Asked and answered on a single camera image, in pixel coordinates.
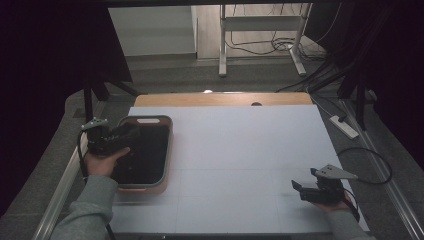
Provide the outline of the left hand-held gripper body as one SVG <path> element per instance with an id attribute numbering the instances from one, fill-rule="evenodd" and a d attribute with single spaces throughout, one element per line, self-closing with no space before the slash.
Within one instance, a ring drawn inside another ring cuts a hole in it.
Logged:
<path id="1" fill-rule="evenodd" d="M 107 119 L 93 118 L 84 124 L 81 130 L 87 134 L 89 152 L 100 156 L 108 156 L 125 148 L 129 139 L 114 136 Z"/>

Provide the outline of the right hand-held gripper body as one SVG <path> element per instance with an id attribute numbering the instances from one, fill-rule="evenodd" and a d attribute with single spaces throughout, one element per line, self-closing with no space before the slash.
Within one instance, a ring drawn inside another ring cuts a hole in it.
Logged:
<path id="1" fill-rule="evenodd" d="M 341 168 L 328 164 L 318 169 L 317 189 L 302 187 L 300 199 L 311 203 L 337 204 L 345 199 L 342 179 L 358 180 L 355 174 L 347 172 Z"/>

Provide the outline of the black cloth garment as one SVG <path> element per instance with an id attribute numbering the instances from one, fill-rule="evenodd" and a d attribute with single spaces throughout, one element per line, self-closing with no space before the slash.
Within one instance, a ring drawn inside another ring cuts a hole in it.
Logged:
<path id="1" fill-rule="evenodd" d="M 154 185 L 165 171 L 170 136 L 168 126 L 138 126 L 130 152 L 117 161 L 112 178 L 120 185 Z"/>

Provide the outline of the orange plastic basket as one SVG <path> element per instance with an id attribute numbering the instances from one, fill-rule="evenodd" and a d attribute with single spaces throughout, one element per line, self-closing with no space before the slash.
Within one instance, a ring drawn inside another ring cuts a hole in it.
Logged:
<path id="1" fill-rule="evenodd" d="M 144 116 L 127 116 L 123 118 L 119 125 L 133 124 L 137 126 L 168 126 L 170 128 L 170 136 L 167 150 L 167 159 L 165 162 L 165 171 L 162 180 L 154 185 L 120 185 L 118 183 L 118 190 L 120 192 L 136 192 L 141 194 L 160 194 L 165 191 L 168 185 L 169 167 L 171 162 L 171 149 L 173 141 L 173 122 L 172 119 L 166 115 L 144 115 Z"/>

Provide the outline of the person's left hand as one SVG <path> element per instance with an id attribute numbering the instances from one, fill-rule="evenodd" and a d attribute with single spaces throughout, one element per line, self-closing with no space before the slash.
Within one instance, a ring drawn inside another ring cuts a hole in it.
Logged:
<path id="1" fill-rule="evenodd" d="M 89 175 L 100 175 L 110 177 L 116 162 L 119 158 L 125 156 L 130 152 L 130 148 L 126 147 L 110 156 L 100 156 L 87 153 L 84 157 L 84 163 Z"/>

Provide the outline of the person's right hand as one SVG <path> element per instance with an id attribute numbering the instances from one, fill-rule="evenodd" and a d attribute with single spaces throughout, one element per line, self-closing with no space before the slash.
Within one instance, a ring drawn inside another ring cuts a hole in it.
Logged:
<path id="1" fill-rule="evenodd" d="M 314 203 L 314 206 L 321 209 L 324 213 L 331 213 L 331 212 L 340 211 L 340 210 L 346 210 L 346 211 L 350 210 L 350 207 L 344 201 L 340 201 L 337 204 L 330 204 L 330 205 Z"/>

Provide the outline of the black stand legs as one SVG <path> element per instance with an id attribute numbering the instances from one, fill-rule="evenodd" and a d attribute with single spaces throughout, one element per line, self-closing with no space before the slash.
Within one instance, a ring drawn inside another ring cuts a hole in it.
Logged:
<path id="1" fill-rule="evenodd" d="M 356 92 L 355 120 L 363 131 L 366 130 L 364 118 L 365 104 L 367 102 L 366 80 L 367 76 L 359 68 L 346 67 L 344 69 L 344 80 L 337 91 L 339 99 L 348 99 L 353 92 Z"/>
<path id="2" fill-rule="evenodd" d="M 143 95 L 143 92 L 132 88 L 121 81 L 114 80 L 94 80 L 94 79 L 85 79 L 83 87 L 84 95 L 84 109 L 85 109 L 85 120 L 91 120 L 94 117 L 94 108 L 92 103 L 92 95 L 95 95 L 98 101 L 107 101 L 109 99 L 110 93 L 107 89 L 106 84 L 109 83 L 112 86 L 117 87 L 118 89 L 123 90 L 124 92 L 130 94 L 131 96 Z"/>

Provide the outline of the white power strip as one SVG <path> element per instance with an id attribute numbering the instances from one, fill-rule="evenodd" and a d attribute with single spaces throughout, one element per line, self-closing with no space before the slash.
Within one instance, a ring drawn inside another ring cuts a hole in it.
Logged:
<path id="1" fill-rule="evenodd" d="M 359 136 L 359 133 L 354 130 L 349 124 L 345 121 L 343 123 L 338 122 L 337 115 L 334 115 L 330 118 L 330 122 L 336 126 L 342 133 L 344 133 L 349 139 L 354 139 Z"/>

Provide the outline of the white table mat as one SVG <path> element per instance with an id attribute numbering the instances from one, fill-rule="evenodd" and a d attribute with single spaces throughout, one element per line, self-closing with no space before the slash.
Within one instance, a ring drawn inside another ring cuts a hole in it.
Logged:
<path id="1" fill-rule="evenodd" d="M 322 211 L 294 182 L 339 159 L 314 105 L 133 107 L 173 121 L 168 186 L 161 194 L 120 192 L 117 233 L 209 235 L 325 233 Z"/>

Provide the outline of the dark curtain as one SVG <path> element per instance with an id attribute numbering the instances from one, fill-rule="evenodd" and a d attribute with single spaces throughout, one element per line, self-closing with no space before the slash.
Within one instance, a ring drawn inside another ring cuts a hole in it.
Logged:
<path id="1" fill-rule="evenodd" d="M 306 36 L 338 66 L 347 65 L 386 6 L 392 11 L 367 50 L 361 72 L 376 94 L 380 119 L 424 169 L 424 0 L 319 1 L 310 12 Z"/>
<path id="2" fill-rule="evenodd" d="M 88 82 L 131 80 L 109 9 L 90 0 L 0 0 L 0 216 Z"/>

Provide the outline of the grey cabinet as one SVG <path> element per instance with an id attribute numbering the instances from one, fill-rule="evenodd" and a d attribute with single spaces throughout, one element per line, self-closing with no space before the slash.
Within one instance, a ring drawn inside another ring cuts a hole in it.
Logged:
<path id="1" fill-rule="evenodd" d="M 125 56 L 196 52 L 191 6 L 110 8 L 109 14 Z"/>

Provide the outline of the aluminium rail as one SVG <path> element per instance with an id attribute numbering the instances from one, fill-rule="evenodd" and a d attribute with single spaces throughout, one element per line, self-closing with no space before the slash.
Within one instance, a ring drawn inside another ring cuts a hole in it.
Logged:
<path id="1" fill-rule="evenodd" d="M 39 221 L 30 240 L 50 240 L 68 197 L 77 196 L 82 188 L 77 138 L 87 122 L 84 100 L 67 100 L 64 115 L 41 161 L 35 169 L 36 196 L 41 207 Z"/>
<path id="2" fill-rule="evenodd" d="M 339 103 L 345 109 L 352 126 L 358 131 L 361 145 L 368 150 L 377 152 L 368 132 L 357 122 L 355 108 L 352 104 L 347 100 L 340 100 Z M 412 240 L 424 240 L 424 227 L 396 181 L 391 179 L 384 187 Z"/>

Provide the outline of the white metal desk frame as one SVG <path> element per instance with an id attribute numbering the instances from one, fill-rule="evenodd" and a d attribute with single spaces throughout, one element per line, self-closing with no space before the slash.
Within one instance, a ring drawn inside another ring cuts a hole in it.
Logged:
<path id="1" fill-rule="evenodd" d="M 283 31 L 295 32 L 294 41 L 288 45 L 288 52 L 300 76 L 306 75 L 306 70 L 300 58 L 300 41 L 303 36 L 306 22 L 309 17 L 312 4 L 306 3 L 298 15 L 278 16 L 227 16 L 226 6 L 220 6 L 220 48 L 219 69 L 220 77 L 227 75 L 227 32 L 263 32 Z"/>

